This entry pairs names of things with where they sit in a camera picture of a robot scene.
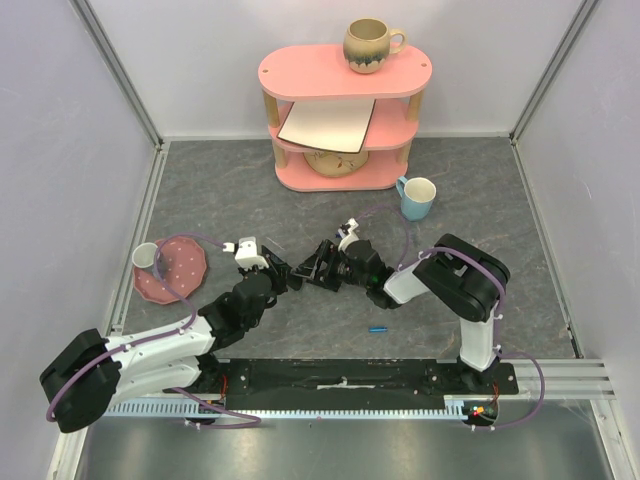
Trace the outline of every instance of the ceramic mug with drip glaze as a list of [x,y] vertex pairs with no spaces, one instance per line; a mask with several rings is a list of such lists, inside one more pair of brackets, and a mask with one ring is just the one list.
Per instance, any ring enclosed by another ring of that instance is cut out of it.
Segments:
[[[400,35],[402,42],[391,46],[391,37]],[[347,29],[342,51],[344,58],[354,72],[373,73],[378,71],[390,54],[401,52],[407,46],[407,35],[403,30],[389,29],[375,18],[361,18]]]

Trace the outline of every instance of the shelf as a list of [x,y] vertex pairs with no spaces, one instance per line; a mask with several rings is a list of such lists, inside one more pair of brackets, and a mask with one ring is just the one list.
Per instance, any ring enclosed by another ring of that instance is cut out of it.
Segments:
[[355,97],[399,98],[422,90],[431,78],[431,61],[408,45],[389,55],[377,72],[349,68],[342,45],[296,45],[268,55],[258,70],[262,88],[280,100]]
[[[275,142],[290,152],[312,152],[316,148],[303,147],[278,138],[280,128],[284,124],[292,103],[279,108],[280,127],[269,127],[269,134]],[[386,98],[376,101],[371,116],[371,123],[364,139],[363,150],[389,150],[399,148],[411,141],[418,131],[418,122],[407,120],[408,105],[402,100]]]
[[379,150],[369,154],[369,160],[355,172],[338,178],[324,177],[313,170],[300,152],[287,152],[288,165],[276,167],[278,180],[298,192],[333,190],[380,190],[396,184],[407,173],[407,164],[396,162],[399,150]]

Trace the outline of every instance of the cup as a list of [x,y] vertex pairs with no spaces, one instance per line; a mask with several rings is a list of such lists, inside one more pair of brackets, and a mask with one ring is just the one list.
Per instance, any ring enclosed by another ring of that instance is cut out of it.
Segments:
[[[140,270],[144,270],[155,278],[158,278],[158,276],[153,272],[153,260],[157,251],[158,246],[155,243],[141,243],[131,254],[131,262]],[[164,278],[167,273],[167,262],[162,253],[160,254],[160,258],[158,258],[158,273],[162,278]]]
[[[398,46],[391,46],[391,37],[402,36]],[[407,46],[404,31],[389,27],[375,18],[361,18],[347,29],[342,51],[354,72],[373,73],[379,70],[389,54],[399,53]]]
[[400,209],[404,218],[411,222],[427,216],[433,200],[436,198],[436,186],[423,177],[407,180],[400,177],[396,180],[396,188],[402,198]]

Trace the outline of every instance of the red plate with white dots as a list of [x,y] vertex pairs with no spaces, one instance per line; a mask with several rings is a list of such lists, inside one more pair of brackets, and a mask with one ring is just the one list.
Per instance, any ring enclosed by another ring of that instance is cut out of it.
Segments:
[[[192,238],[177,237],[162,248],[167,261],[165,281],[183,297],[191,295],[202,284],[207,271],[207,259],[204,250]],[[144,298],[153,303],[167,305],[178,299],[169,293],[150,273],[133,267],[133,288]]]

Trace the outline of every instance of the wooden leg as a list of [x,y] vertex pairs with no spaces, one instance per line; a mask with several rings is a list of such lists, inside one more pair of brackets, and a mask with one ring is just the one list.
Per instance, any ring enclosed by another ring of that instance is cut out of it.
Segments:
[[409,109],[407,110],[407,120],[417,122],[420,117],[420,105],[422,104],[422,95],[424,89],[409,98]]
[[396,161],[400,165],[406,165],[407,163],[409,163],[409,152],[410,151],[411,151],[411,142],[407,143],[404,147],[402,147],[402,149],[400,150],[400,153],[398,154],[398,158],[396,159]]
[[285,168],[287,166],[287,154],[285,151],[277,145],[276,142],[273,143],[273,155],[276,157],[276,167]]
[[262,91],[264,96],[264,106],[267,109],[267,119],[269,120],[270,127],[280,126],[280,115],[278,114],[278,102],[274,97],[269,95],[264,90]]

